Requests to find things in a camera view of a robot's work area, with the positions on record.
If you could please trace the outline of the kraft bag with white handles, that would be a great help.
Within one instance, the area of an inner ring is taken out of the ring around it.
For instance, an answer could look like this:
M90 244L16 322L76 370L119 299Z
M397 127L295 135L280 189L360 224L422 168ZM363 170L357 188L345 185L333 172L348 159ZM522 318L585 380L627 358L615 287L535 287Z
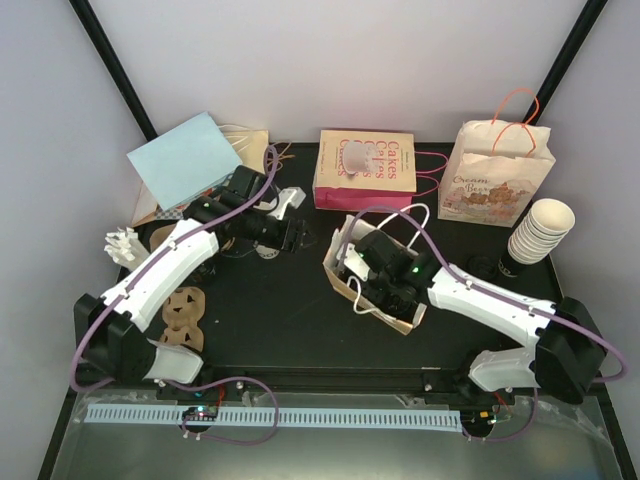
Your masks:
M322 266L333 290L351 302L357 315L372 315L403 335L417 328L427 311L424 303L403 300L390 292L383 278L355 250L358 241L382 229L397 215L389 214L377 225L348 214L332 235Z

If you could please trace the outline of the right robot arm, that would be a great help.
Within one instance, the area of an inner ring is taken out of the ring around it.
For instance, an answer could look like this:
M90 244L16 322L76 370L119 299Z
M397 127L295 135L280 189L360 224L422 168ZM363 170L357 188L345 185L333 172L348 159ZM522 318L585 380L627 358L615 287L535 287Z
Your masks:
M336 259L357 293L389 316L434 307L516 342L512 349L480 352L457 374L456 394L467 403L512 387L540 388L577 405L605 359L591 314L571 297L553 303L520 296L453 264L442 266L431 254L416 254L379 229L340 246Z

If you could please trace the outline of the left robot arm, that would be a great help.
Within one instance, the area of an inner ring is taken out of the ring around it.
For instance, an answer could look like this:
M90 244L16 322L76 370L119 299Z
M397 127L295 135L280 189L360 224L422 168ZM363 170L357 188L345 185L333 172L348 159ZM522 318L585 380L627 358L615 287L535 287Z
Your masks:
M305 192L285 188L267 208L258 205L274 177L237 167L227 185L193 200L168 238L126 278L99 297L78 299L73 316L86 331L72 362L85 360L108 382L176 382L193 399L207 397L215 376L195 347L154 341L146 332L170 295L230 240L283 252L301 248L307 224L286 212L300 206Z

